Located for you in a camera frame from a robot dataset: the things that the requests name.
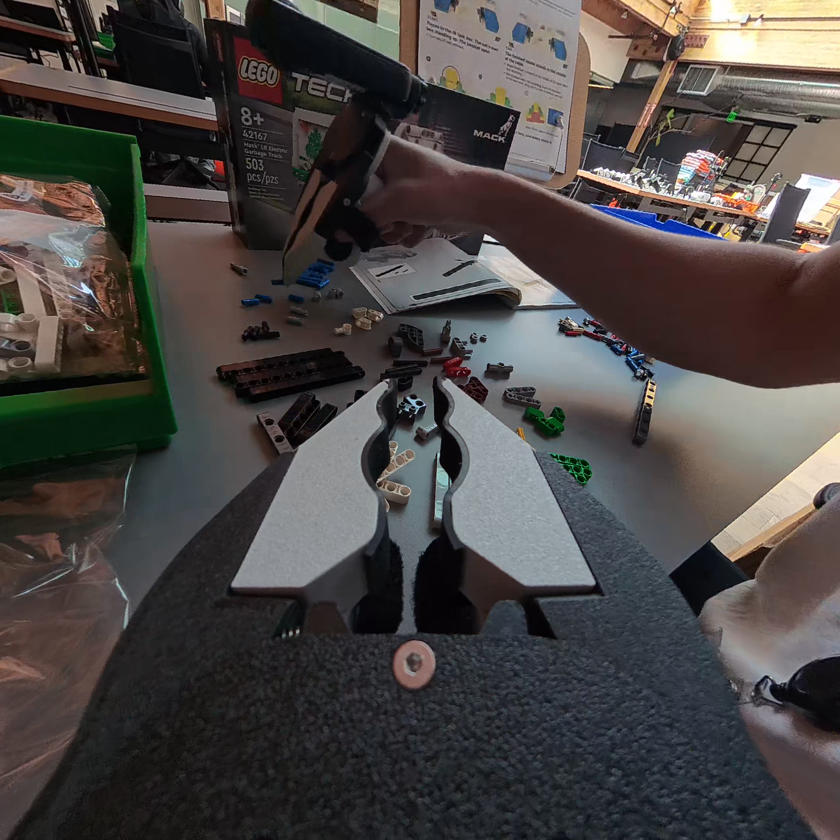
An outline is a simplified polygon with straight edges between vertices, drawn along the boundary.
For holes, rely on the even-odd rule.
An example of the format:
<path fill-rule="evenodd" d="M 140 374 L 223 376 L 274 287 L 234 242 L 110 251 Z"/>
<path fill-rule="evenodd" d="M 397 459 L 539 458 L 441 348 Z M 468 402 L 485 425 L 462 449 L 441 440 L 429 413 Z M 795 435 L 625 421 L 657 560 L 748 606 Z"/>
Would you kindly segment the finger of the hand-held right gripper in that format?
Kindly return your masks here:
<path fill-rule="evenodd" d="M 352 265 L 378 241 L 360 201 L 387 148 L 380 108 L 345 108 L 331 123 L 292 218 L 282 281 L 294 284 L 318 259 Z"/>

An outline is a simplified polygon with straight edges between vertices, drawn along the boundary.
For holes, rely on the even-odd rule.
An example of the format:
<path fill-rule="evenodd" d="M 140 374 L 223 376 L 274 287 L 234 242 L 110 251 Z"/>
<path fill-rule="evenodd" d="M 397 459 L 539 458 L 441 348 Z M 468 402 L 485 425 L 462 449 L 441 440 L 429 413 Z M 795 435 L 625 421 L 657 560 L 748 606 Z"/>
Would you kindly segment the blue plastic bin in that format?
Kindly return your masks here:
<path fill-rule="evenodd" d="M 672 217 L 669 217 L 664 222 L 661 222 L 659 221 L 658 216 L 655 213 L 650 213 L 646 211 L 609 207 L 606 205 L 598 204 L 590 205 L 590 209 L 596 210 L 609 217 L 614 217 L 639 227 L 657 230 L 661 233 L 683 235 L 694 238 L 712 239 L 716 241 L 721 240 L 721 238 L 715 234 L 702 230 L 696 226 L 680 222 Z"/>

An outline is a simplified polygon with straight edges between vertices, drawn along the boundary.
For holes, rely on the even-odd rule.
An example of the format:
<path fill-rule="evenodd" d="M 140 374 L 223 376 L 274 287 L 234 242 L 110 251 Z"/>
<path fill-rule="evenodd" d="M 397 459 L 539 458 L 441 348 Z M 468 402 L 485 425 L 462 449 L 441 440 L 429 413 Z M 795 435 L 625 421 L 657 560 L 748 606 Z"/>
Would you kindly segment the pile of blue pins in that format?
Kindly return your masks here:
<path fill-rule="evenodd" d="M 320 290 L 330 283 L 331 275 L 335 269 L 336 265 L 332 261 L 317 259 L 298 276 L 285 280 L 278 277 L 272 279 L 270 282 L 273 286 L 289 286 L 298 284 L 304 287 Z"/>

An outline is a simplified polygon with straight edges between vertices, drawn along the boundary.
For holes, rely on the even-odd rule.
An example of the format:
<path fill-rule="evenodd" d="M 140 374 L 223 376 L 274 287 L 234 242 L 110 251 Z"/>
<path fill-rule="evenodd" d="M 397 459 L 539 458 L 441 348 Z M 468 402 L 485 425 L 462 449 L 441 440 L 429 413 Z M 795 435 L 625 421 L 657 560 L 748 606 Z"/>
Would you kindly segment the cluttered background table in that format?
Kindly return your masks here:
<path fill-rule="evenodd" d="M 622 196 L 633 196 L 650 203 L 668 204 L 677 207 L 690 207 L 697 211 L 713 211 L 725 217 L 743 221 L 768 222 L 780 195 L 768 197 L 769 203 L 754 202 L 744 192 L 714 192 L 701 183 L 700 189 L 683 184 L 675 178 L 669 184 L 663 177 L 662 166 L 656 166 L 653 172 L 633 170 L 615 172 L 607 167 L 596 167 L 593 171 L 580 169 L 577 176 L 593 187 L 605 192 Z"/>

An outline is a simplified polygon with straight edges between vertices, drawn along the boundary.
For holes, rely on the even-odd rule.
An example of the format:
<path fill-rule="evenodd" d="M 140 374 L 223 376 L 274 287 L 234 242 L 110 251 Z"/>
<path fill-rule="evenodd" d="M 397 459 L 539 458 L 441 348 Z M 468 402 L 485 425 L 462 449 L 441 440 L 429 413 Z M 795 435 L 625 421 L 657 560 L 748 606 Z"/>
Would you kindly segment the dark framed window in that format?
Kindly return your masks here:
<path fill-rule="evenodd" d="M 761 183 L 795 128 L 790 122 L 744 122 L 722 177 L 742 184 Z"/>

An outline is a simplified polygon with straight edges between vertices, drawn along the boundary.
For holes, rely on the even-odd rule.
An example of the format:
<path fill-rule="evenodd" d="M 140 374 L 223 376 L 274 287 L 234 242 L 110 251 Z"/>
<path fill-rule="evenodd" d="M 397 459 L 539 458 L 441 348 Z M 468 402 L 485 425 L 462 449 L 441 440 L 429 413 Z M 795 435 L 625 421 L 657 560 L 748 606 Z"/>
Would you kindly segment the green plastic bin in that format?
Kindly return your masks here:
<path fill-rule="evenodd" d="M 99 188 L 108 226 L 129 261 L 149 374 L 141 381 L 1 395 L 2 469 L 118 447 L 167 446 L 177 425 L 155 320 L 156 289 L 135 138 L 2 117 L 1 170 L 66 175 Z"/>

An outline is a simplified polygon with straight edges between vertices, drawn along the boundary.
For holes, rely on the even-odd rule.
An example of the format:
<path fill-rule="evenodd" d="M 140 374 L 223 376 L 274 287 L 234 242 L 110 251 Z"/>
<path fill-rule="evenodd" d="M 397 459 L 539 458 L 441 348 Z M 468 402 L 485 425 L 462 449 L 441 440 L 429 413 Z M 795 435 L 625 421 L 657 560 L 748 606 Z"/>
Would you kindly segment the green triangular liftarm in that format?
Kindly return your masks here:
<path fill-rule="evenodd" d="M 592 478 L 592 466 L 583 458 L 549 453 L 554 462 L 562 466 L 578 484 L 586 486 Z"/>

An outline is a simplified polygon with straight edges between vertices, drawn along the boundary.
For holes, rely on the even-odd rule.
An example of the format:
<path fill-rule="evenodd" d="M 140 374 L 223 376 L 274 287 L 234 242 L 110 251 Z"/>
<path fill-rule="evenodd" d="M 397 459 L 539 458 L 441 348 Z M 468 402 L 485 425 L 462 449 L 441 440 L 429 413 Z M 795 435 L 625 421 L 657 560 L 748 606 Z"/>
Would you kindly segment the wooden post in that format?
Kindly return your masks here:
<path fill-rule="evenodd" d="M 659 106 L 661 98 L 669 84 L 672 76 L 674 75 L 676 68 L 677 68 L 678 61 L 667 60 L 661 71 L 658 73 L 657 80 L 651 90 L 644 109 L 642 110 L 642 114 L 640 115 L 635 129 L 631 135 L 631 138 L 626 146 L 626 151 L 630 154 L 635 154 L 638 150 L 639 145 L 642 143 L 642 140 L 648 130 L 648 126 L 651 123 L 655 112 Z"/>

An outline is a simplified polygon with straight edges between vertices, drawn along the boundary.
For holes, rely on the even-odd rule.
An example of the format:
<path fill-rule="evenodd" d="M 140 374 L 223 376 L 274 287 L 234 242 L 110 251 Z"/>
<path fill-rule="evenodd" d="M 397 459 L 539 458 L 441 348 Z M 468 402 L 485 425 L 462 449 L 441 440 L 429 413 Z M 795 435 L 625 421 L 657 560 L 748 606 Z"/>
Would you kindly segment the grey holed beam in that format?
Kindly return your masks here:
<path fill-rule="evenodd" d="M 296 447 L 290 443 L 286 432 L 280 427 L 279 418 L 272 412 L 258 413 L 258 425 L 266 433 L 269 442 L 278 455 L 294 453 Z"/>

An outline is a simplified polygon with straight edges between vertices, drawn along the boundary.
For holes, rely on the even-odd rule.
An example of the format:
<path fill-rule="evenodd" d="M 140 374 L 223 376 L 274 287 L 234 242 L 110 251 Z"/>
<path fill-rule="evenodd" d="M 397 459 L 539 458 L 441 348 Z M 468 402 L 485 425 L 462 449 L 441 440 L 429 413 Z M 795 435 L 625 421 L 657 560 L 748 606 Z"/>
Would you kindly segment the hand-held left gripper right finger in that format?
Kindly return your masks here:
<path fill-rule="evenodd" d="M 501 602 L 597 593 L 597 580 L 532 447 L 450 380 L 434 380 L 441 536 L 476 629 Z"/>

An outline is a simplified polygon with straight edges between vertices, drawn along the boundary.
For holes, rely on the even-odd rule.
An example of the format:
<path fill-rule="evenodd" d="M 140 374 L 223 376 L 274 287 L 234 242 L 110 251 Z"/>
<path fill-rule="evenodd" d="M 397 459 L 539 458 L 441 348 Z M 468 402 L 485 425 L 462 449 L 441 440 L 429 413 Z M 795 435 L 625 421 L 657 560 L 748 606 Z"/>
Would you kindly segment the pile of mixed small pins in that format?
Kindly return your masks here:
<path fill-rule="evenodd" d="M 655 373 L 651 365 L 655 363 L 655 359 L 632 344 L 625 342 L 601 322 L 593 318 L 583 318 L 582 321 L 577 322 L 570 317 L 563 317 L 558 320 L 558 328 L 566 337 L 586 337 L 605 345 L 615 356 L 624 360 L 633 372 L 635 379 L 650 381 L 654 378 Z"/>

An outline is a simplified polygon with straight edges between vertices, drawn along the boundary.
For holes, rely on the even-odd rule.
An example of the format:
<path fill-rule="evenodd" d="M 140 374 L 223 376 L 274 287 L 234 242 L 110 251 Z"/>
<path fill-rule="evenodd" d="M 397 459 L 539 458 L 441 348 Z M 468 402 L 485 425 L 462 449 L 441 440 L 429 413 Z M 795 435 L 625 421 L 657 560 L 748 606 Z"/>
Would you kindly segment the person's white shirt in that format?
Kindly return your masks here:
<path fill-rule="evenodd" d="M 814 660 L 838 656 L 838 494 L 776 545 L 753 579 L 711 597 L 700 628 L 781 789 L 817 837 L 838 838 L 838 734 L 798 710 L 749 697 L 762 677 L 781 683 Z"/>

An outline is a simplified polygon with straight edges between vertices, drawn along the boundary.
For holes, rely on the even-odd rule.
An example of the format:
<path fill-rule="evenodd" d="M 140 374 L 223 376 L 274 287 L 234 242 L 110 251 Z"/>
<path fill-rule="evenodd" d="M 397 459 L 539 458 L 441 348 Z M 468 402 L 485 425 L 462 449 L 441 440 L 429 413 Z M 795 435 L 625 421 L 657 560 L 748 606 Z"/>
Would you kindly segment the dark lego set box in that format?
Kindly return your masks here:
<path fill-rule="evenodd" d="M 250 249 L 281 250 L 328 128 L 352 91 L 344 81 L 277 68 L 244 25 L 206 19 L 204 32 L 234 231 Z M 389 130 L 456 161 L 504 170 L 520 112 L 427 85 L 425 103 Z"/>

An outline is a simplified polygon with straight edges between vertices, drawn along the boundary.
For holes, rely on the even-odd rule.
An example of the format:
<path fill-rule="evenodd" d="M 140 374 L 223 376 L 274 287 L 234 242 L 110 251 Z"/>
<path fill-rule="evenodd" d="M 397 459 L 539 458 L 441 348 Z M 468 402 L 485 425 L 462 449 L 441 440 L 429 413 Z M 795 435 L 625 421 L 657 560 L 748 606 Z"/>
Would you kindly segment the person's right forearm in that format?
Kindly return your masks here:
<path fill-rule="evenodd" d="M 508 175 L 474 179 L 479 226 L 657 360 L 765 388 L 838 382 L 837 246 L 661 234 Z"/>

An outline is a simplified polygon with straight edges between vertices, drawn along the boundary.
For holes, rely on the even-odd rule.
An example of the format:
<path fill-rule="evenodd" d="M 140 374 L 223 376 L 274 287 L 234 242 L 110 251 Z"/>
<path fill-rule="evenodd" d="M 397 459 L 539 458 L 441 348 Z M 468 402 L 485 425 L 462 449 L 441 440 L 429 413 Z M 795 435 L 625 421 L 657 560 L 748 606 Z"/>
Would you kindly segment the person's right hand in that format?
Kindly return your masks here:
<path fill-rule="evenodd" d="M 447 236 L 485 231 L 480 193 L 496 172 L 391 137 L 377 176 L 381 185 L 362 198 L 360 210 L 386 243 L 414 245 L 433 229 Z"/>

